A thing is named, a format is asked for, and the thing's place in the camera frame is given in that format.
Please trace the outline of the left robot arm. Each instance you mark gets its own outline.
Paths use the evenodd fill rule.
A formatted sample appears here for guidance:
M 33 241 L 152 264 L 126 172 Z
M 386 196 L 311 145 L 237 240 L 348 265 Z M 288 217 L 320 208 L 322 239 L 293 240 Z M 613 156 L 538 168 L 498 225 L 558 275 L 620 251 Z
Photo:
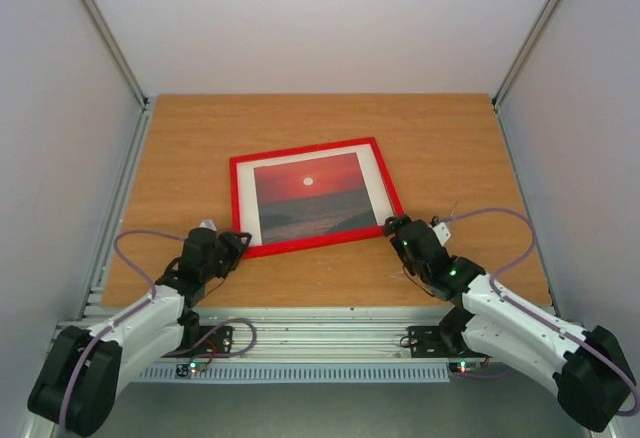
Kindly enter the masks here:
M 27 400 L 29 412 L 81 437 L 95 433 L 124 388 L 161 358 L 190 358 L 195 375 L 234 356 L 234 320 L 204 329 L 196 305 L 210 281 L 225 281 L 251 243 L 243 232 L 200 225 L 148 292 L 104 322 L 58 333 Z

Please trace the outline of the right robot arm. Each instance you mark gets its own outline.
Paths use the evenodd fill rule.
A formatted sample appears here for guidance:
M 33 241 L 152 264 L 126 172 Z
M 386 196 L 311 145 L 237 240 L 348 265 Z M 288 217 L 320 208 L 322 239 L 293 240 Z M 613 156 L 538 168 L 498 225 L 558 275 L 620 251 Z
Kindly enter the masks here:
M 385 220 L 404 270 L 433 297 L 452 304 L 440 322 L 444 348 L 496 359 L 553 394 L 582 427 L 604 431 L 616 416 L 635 416 L 639 389 L 615 335 L 553 316 L 501 284 L 473 261 L 450 254 L 445 221 L 406 215 Z

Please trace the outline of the clear handle screwdriver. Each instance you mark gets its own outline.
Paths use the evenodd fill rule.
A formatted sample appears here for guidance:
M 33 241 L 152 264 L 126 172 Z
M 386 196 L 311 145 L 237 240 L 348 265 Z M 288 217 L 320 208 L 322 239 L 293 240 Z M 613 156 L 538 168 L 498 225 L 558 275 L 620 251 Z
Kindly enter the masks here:
M 456 220 L 455 212 L 456 212 L 457 205 L 458 205 L 458 202 L 455 202 L 453 204 L 453 206 L 452 206 L 452 208 L 451 208 L 451 210 L 449 212 L 449 215 L 442 219 L 443 222 L 449 223 L 449 222 L 452 222 L 452 221 Z

